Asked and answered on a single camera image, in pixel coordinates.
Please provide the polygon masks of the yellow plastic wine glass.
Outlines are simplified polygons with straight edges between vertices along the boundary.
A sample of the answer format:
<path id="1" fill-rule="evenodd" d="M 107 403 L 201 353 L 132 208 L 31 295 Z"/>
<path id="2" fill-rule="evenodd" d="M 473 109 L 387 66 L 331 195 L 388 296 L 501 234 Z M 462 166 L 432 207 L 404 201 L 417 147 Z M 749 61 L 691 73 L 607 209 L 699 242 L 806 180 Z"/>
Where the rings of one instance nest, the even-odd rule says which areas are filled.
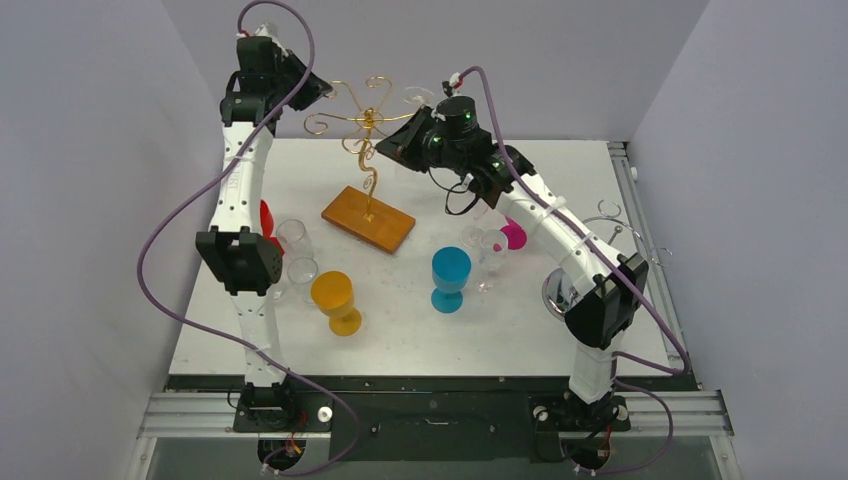
<path id="1" fill-rule="evenodd" d="M 328 318 L 328 326 L 337 336 L 351 336 L 362 325 L 362 316 L 354 305 L 351 279 L 343 272 L 328 271 L 312 283 L 310 295 L 315 306 Z"/>

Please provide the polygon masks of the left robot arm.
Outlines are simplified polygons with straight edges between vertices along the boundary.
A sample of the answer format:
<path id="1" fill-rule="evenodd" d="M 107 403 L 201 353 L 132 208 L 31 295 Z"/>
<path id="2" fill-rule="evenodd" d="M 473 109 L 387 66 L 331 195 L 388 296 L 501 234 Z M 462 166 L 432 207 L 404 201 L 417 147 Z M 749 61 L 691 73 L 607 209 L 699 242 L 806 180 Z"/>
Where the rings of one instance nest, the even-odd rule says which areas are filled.
<path id="1" fill-rule="evenodd" d="M 229 294 L 245 341 L 245 377 L 237 405 L 238 431 L 283 431 L 303 420 L 282 361 L 273 287 L 283 272 L 283 254 L 261 225 L 261 188 L 267 156 L 284 98 L 303 110 L 330 90 L 310 76 L 298 83 L 305 64 L 270 33 L 240 34 L 239 67 L 220 103 L 227 175 L 219 187 L 207 230 L 195 246 L 203 262 Z"/>

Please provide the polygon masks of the gold wire glass rack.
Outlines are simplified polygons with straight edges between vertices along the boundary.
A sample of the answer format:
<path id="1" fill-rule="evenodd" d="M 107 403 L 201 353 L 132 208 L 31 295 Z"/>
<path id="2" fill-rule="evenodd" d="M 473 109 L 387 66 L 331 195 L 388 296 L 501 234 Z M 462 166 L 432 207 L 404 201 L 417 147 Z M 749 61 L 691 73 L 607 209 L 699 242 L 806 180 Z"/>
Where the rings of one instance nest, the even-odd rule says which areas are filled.
<path id="1" fill-rule="evenodd" d="M 365 174 L 365 179 L 359 189 L 353 186 L 345 187 L 321 212 L 321 218 L 384 253 L 394 254 L 411 233 L 416 220 L 413 216 L 375 197 L 380 176 L 377 168 L 369 161 L 377 153 L 377 141 L 387 136 L 381 130 L 381 126 L 389 122 L 406 120 L 412 115 L 407 113 L 385 116 L 382 113 L 382 108 L 390 98 L 393 89 L 392 81 L 385 76 L 374 75 L 365 80 L 365 86 L 369 89 L 381 87 L 385 89 L 385 93 L 375 105 L 362 104 L 347 82 L 333 80 L 331 85 L 333 89 L 326 97 L 332 99 L 338 96 L 340 90 L 346 91 L 357 113 L 352 116 L 326 112 L 313 113 L 304 119 L 303 128 L 313 136 L 321 136 L 329 130 L 329 120 L 351 124 L 354 130 L 344 136 L 340 143 L 346 153 L 356 158 L 357 166 Z"/>

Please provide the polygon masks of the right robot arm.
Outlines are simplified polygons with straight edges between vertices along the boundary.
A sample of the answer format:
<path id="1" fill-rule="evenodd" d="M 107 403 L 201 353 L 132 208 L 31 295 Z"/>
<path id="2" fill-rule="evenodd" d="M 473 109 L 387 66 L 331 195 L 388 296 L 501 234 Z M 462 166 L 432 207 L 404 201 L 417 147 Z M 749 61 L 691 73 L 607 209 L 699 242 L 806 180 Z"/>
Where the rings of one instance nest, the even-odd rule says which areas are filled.
<path id="1" fill-rule="evenodd" d="M 376 150 L 412 171 L 444 168 L 468 179 L 477 199 L 517 223 L 557 263 L 566 279 L 547 283 L 559 288 L 564 304 L 556 311 L 578 343 L 564 413 L 578 427 L 592 425 L 613 389 L 613 352 L 639 308 L 647 261 L 624 255 L 581 222 L 529 160 L 479 126 L 470 97 L 420 107 Z"/>

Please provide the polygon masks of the blue plastic wine glass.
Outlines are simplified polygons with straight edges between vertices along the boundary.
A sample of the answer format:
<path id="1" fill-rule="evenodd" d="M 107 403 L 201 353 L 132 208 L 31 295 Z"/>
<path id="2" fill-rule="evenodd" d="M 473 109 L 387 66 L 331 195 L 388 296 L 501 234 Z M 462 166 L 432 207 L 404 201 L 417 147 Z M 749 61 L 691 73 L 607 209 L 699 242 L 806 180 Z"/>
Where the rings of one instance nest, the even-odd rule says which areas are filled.
<path id="1" fill-rule="evenodd" d="M 431 273 L 435 288 L 430 299 L 438 312 L 450 314 L 461 308 L 462 290 L 467 284 L 471 268 L 470 256 L 459 247 L 443 247 L 433 255 Z"/>

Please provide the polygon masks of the red plastic wine glass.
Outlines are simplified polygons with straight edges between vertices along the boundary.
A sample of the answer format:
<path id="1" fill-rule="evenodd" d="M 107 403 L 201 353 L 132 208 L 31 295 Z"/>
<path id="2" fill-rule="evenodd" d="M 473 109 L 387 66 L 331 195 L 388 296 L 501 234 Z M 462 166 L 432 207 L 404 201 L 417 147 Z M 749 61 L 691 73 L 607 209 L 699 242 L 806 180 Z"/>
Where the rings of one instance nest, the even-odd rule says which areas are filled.
<path id="1" fill-rule="evenodd" d="M 277 247 L 280 254 L 285 253 L 283 246 L 275 236 L 275 222 L 268 204 L 264 200 L 260 200 L 260 226 L 264 238 L 269 240 Z"/>

